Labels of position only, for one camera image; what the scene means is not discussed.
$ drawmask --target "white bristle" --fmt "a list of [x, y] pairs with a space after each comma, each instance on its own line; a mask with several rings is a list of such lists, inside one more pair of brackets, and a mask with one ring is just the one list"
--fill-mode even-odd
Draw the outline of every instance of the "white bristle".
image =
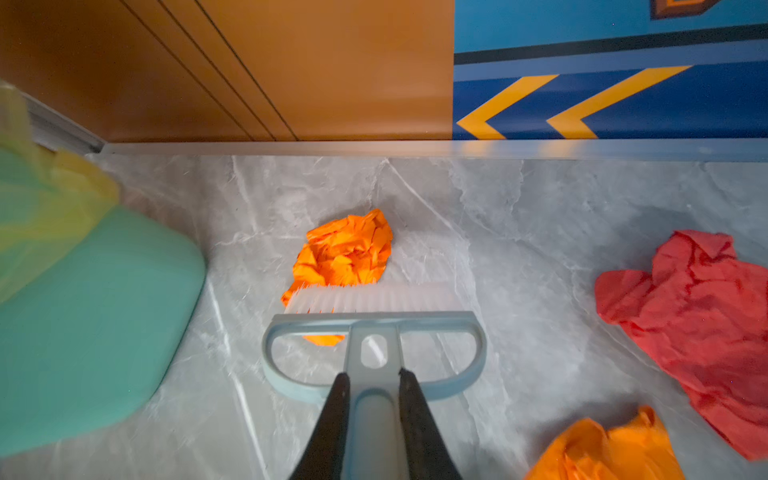
[[286, 313], [437, 312], [463, 310], [447, 283], [308, 286], [293, 294]]

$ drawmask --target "yellow arrow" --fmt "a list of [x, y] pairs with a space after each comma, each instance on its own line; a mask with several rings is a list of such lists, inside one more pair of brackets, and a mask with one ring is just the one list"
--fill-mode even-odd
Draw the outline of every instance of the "yellow arrow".
[[546, 85], [557, 75], [539, 75], [537, 77], [519, 78], [515, 83], [500, 91], [491, 100], [477, 107], [456, 124], [475, 135], [479, 140], [506, 140], [506, 137], [496, 131], [488, 120], [502, 113], [515, 102], [527, 97]]
[[620, 81], [616, 85], [606, 88], [599, 94], [589, 97], [580, 104], [576, 104], [566, 111], [555, 115], [547, 120], [547, 123], [565, 138], [597, 138], [598, 136], [581, 121], [583, 118], [616, 104], [639, 91], [667, 80], [669, 77], [677, 75], [690, 67], [691, 65], [686, 67], [646, 68]]

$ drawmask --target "crumpled orange paper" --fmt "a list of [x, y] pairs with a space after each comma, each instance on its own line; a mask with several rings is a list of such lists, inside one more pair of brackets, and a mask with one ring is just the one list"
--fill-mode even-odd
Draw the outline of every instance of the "crumpled orange paper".
[[[293, 265], [293, 285], [283, 304], [307, 285], [357, 285], [379, 281], [392, 252], [392, 229], [378, 208], [364, 217], [349, 215], [306, 233], [307, 243]], [[334, 346], [343, 335], [305, 336], [320, 346]]]
[[631, 422], [607, 432], [579, 420], [547, 448], [525, 480], [684, 480], [667, 430], [643, 406]]

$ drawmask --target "red cloth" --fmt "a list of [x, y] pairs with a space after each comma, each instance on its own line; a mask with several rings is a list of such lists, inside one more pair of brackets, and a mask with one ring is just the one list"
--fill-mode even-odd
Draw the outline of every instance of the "red cloth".
[[768, 458], [767, 269], [737, 260], [729, 235], [678, 231], [651, 274], [603, 273], [594, 295], [737, 452]]

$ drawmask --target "marble surface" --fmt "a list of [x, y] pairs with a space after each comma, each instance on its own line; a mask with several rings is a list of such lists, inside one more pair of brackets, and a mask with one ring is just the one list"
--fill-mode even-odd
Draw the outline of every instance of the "marble surface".
[[[653, 406], [690, 479], [768, 478], [688, 405], [679, 385], [594, 311], [605, 270], [650, 268], [674, 229], [723, 231], [768, 265], [768, 164], [96, 156], [124, 203], [195, 239], [200, 302], [153, 399], [119, 425], [7, 458], [0, 478], [282, 480], [319, 407], [277, 395], [260, 339], [304, 233], [380, 208], [394, 231], [382, 281], [447, 281], [490, 340], [481, 379], [432, 411], [464, 478], [520, 479], [574, 420]], [[467, 362], [465, 339], [414, 336], [420, 379]], [[276, 346], [301, 379], [343, 351]]]

